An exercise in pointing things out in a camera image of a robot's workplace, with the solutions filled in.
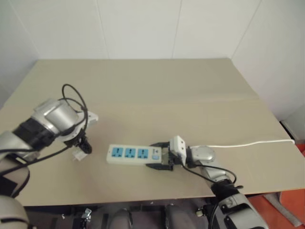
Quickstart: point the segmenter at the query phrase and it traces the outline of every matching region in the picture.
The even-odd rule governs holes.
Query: white plastic part
[[[73,152],[73,161],[78,160],[81,161],[83,160],[88,154],[84,153],[81,149],[76,148]]]
[[[180,137],[176,136],[170,140],[170,151],[179,156],[182,160],[183,165],[185,165],[186,161],[186,145],[185,141]]]
[[[26,225],[29,222],[23,206],[17,200],[7,196],[0,196],[0,228],[14,228],[12,227],[13,224],[7,223],[7,227],[5,227],[5,223],[2,224],[6,219],[24,221],[25,223],[21,223],[21,225]]]
[[[197,216],[197,217],[202,217],[202,216],[203,216],[202,210],[196,211],[196,216]]]
[[[110,145],[107,153],[107,162],[118,165],[161,163],[162,149],[161,147],[153,146]]]

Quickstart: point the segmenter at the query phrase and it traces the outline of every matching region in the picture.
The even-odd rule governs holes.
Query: white power strip
[[[107,162],[118,165],[145,165],[162,162],[161,147],[110,145]]]

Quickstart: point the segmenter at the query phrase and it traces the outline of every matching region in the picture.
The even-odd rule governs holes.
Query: white wall
[[[232,58],[279,119],[304,101],[303,0],[2,0],[0,106],[36,59]]]
[[[283,124],[296,140],[305,140],[305,105],[289,115]]]

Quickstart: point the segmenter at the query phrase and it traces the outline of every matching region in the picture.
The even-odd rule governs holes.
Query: red object
[[[305,144],[296,145],[305,156]],[[304,225],[294,227],[272,204],[263,196],[249,198],[249,201],[260,213],[269,229],[305,229]],[[280,199],[282,205],[305,223],[305,189],[284,191]]]
[[[249,201],[266,221],[269,229],[305,229],[304,225],[295,228],[290,221],[263,196],[249,198]]]

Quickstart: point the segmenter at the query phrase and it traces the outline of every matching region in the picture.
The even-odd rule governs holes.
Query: white cable
[[[232,146],[209,146],[206,145],[208,147],[211,148],[235,148],[235,147],[244,147],[244,146],[252,146],[252,145],[256,145],[256,144],[260,144],[260,143],[276,143],[276,142],[292,142],[293,144],[295,143],[295,141],[293,139],[281,139],[281,140],[266,140],[266,141],[257,141],[257,142],[251,142],[251,143],[247,143],[247,144],[240,144],[240,145],[232,145]]]

